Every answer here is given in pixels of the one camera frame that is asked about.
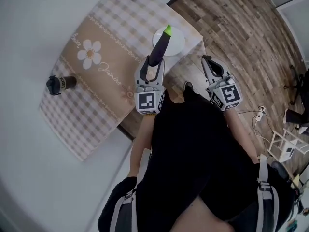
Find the black chair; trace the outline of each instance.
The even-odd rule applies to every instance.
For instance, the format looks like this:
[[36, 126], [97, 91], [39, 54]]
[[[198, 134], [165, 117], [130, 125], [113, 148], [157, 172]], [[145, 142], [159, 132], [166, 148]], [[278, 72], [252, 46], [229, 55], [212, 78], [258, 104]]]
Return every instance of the black chair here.
[[292, 73], [294, 75], [294, 80], [296, 80], [296, 85], [294, 86], [287, 86], [287, 85], [284, 85], [284, 89], [287, 89], [287, 88], [296, 88], [296, 94], [295, 94], [295, 97], [294, 97], [294, 101], [290, 101], [290, 104], [291, 105], [294, 105], [295, 102], [296, 102], [296, 99], [297, 97], [299, 96], [299, 94], [303, 91], [303, 84], [304, 84], [304, 75], [301, 74], [301, 75], [298, 75], [296, 69], [294, 68], [293, 65], [290, 66], [290, 69], [292, 70]]

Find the black shoe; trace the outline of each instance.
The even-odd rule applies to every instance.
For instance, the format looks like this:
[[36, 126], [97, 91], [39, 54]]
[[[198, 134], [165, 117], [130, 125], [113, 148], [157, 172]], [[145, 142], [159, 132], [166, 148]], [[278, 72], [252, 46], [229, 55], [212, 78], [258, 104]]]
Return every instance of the black shoe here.
[[185, 90], [186, 87], [190, 87], [190, 88], [193, 90], [193, 85], [192, 85], [192, 83], [189, 82], [189, 81], [185, 81], [184, 86], [183, 86], [183, 89]]

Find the floor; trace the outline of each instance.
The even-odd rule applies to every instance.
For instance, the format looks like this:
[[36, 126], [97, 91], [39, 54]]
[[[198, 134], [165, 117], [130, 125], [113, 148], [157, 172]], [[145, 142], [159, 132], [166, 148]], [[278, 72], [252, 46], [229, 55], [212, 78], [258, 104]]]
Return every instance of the floor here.
[[[238, 80], [244, 101], [238, 106], [239, 112], [266, 107], [264, 116], [256, 126], [263, 137], [271, 139], [272, 130], [283, 132], [282, 117], [285, 108], [303, 111], [300, 100], [291, 106], [294, 91], [283, 86], [292, 83], [289, 66], [293, 64], [300, 72], [305, 72], [299, 50], [270, 0], [177, 0], [171, 7], [184, 17], [203, 35], [208, 55], [225, 62]], [[183, 102], [182, 86], [188, 79], [197, 92], [202, 89], [205, 77], [202, 70], [172, 69], [165, 77], [164, 86], [174, 102]], [[264, 152], [269, 143], [255, 136], [252, 129], [254, 112], [243, 113], [240, 119], [248, 130], [259, 153]], [[122, 122], [131, 135], [135, 136], [141, 116], [134, 110]], [[300, 172], [309, 161], [309, 153], [295, 152], [286, 163], [292, 173]]]

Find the white plate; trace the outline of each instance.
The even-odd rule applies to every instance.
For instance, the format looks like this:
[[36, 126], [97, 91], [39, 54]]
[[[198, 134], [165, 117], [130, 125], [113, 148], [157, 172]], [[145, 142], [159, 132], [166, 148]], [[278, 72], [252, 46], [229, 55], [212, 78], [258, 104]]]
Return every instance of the white plate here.
[[[153, 37], [153, 45], [155, 46], [163, 31], [165, 30], [165, 28], [160, 28]], [[172, 36], [169, 39], [169, 44], [168, 47], [166, 48], [165, 51], [165, 56], [174, 56], [178, 53], [180, 53], [183, 49], [184, 49], [184, 35], [183, 32], [181, 32], [179, 29], [175, 28], [175, 27], [171, 27], [171, 31], [172, 31]]]

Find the table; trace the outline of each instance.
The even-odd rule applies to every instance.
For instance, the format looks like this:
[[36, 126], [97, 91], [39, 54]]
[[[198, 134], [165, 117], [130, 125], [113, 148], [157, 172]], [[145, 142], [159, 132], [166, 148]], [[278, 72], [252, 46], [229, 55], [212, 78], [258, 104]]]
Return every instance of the table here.
[[[134, 108], [134, 68], [153, 49], [154, 33], [167, 24], [177, 27], [185, 36], [183, 51], [164, 57], [167, 73], [187, 55], [203, 55], [205, 48], [202, 36], [158, 0], [101, 0], [72, 34], [51, 75], [73, 74], [78, 84], [58, 96], [51, 96], [45, 89], [39, 110], [78, 159], [85, 160]], [[100, 38], [99, 43], [103, 43], [99, 45], [97, 41], [89, 40], [94, 38]], [[126, 63], [129, 64], [114, 56], [113, 69], [110, 70], [118, 72], [118, 77], [115, 77], [112, 71], [107, 71], [104, 61], [117, 52], [121, 52], [121, 58], [127, 58]], [[87, 60], [88, 54], [93, 57], [90, 59], [92, 62]], [[100, 82], [103, 77], [99, 73], [90, 75], [86, 72], [95, 70], [98, 65], [105, 74], [104, 82]]]

